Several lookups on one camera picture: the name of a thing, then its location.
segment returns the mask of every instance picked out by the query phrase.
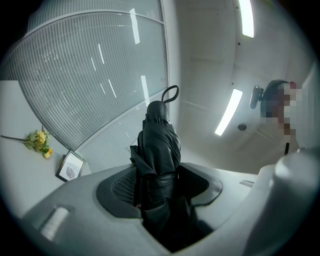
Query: flower bouquet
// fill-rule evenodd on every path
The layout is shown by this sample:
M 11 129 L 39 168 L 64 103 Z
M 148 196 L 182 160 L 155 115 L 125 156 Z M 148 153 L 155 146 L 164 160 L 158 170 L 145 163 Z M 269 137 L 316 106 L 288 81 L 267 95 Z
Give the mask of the flower bouquet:
M 3 138 L 16 140 L 22 142 L 29 150 L 33 148 L 36 152 L 43 155 L 44 158 L 49 158 L 52 154 L 52 148 L 48 145 L 50 135 L 45 131 L 44 127 L 41 127 L 41 131 L 35 130 L 30 132 L 26 138 L 13 138 L 8 136 L 3 136 Z

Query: striped glass panel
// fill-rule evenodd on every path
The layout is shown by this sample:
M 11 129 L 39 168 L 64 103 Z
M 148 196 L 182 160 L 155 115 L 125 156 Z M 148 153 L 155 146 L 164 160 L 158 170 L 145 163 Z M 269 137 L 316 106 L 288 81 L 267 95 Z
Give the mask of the striped glass panel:
M 161 20 L 159 0 L 44 0 L 29 18 L 28 31 L 62 15 L 89 10 L 117 10 Z
M 161 101 L 162 93 L 151 97 L 150 102 Z M 77 152 L 85 159 L 92 173 L 130 164 L 130 146 L 137 141 L 146 118 L 147 104 L 142 102 L 108 123 L 94 134 Z
M 163 25 L 110 12 L 67 17 L 22 40 L 0 79 L 18 80 L 44 126 L 75 150 L 166 87 Z

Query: white wall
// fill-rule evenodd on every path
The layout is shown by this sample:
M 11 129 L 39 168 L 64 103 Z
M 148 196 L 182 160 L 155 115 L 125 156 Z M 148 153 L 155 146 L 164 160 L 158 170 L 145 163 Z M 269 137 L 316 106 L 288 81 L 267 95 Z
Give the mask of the white wall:
M 163 0 L 163 16 L 165 22 L 165 34 L 167 39 L 168 76 L 169 86 L 179 87 L 179 96 L 169 106 L 170 123 L 175 127 L 179 135 L 181 127 L 181 99 L 188 86 L 188 74 L 190 65 L 190 50 L 188 40 L 189 17 L 187 5 L 183 0 Z M 172 98 L 176 89 L 169 92 Z
M 315 87 L 319 73 L 310 71 L 315 55 L 309 43 L 275 4 L 260 0 L 251 3 L 253 39 L 242 35 L 240 9 L 233 0 L 163 0 L 164 7 L 167 5 L 169 74 L 181 82 L 179 108 L 170 109 L 170 114 L 172 123 L 178 123 L 183 162 L 255 174 L 266 164 L 275 164 L 285 152 L 283 131 L 263 123 L 260 105 L 255 110 L 249 107 L 253 86 L 265 88 L 273 79 L 301 85 L 308 77 L 306 81 L 312 86 L 303 92 L 304 120 L 300 123 L 309 123 L 304 137 L 319 138 L 314 135 L 316 123 L 311 123 L 316 116 L 314 109 L 319 108 L 312 106 L 319 93 Z M 214 129 L 233 88 L 243 91 L 243 97 L 223 136 L 215 136 Z M 238 130 L 241 123 L 247 124 L 245 132 Z M 257 129 L 275 143 L 256 133 Z
M 0 81 L 0 135 L 25 138 L 41 129 L 41 123 L 29 107 L 17 81 Z M 9 210 L 22 217 L 36 203 L 65 182 L 55 177 L 59 160 L 68 153 L 53 136 L 49 145 L 53 154 L 45 159 L 22 143 L 0 137 L 1 195 Z M 82 176 L 90 174 L 88 164 Z

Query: green leaf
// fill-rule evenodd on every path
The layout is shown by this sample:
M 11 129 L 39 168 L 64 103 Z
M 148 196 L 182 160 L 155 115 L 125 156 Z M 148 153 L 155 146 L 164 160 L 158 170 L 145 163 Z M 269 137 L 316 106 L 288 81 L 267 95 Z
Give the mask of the green leaf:
M 26 141 L 24 144 L 26 144 L 26 145 L 28 145 L 28 146 L 30 146 L 30 147 L 34 147 L 35 146 L 35 144 L 32 142 L 32 141 Z
M 36 136 L 30 137 L 30 141 L 34 142 L 34 141 L 36 141 L 36 140 L 37 140 L 37 137 L 36 137 Z
M 49 150 L 49 148 L 42 148 L 42 149 L 41 149 L 41 151 L 42 151 L 43 153 L 47 153 L 48 150 Z
M 33 148 L 34 148 L 34 150 L 35 150 L 35 151 L 37 151 L 37 152 L 39 152 L 39 151 L 40 151 L 40 148 L 39 148 L 39 146 L 38 146 L 38 145 L 34 145 L 34 147 L 33 147 Z
M 39 146 L 38 144 L 34 144 L 33 147 L 37 149 L 37 152 L 40 151 L 40 149 L 41 149 L 41 146 Z

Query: yellow flower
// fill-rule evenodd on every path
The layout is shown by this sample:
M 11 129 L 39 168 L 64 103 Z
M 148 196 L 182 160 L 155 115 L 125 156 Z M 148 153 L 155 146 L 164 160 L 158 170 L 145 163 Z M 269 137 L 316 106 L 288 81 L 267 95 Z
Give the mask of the yellow flower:
M 43 144 L 46 141 L 46 135 L 43 131 L 38 131 L 37 132 L 37 137 L 38 137 L 38 141 Z
M 49 153 L 49 151 L 47 153 L 43 154 L 44 158 L 49 158 L 50 156 L 51 156 L 51 154 Z

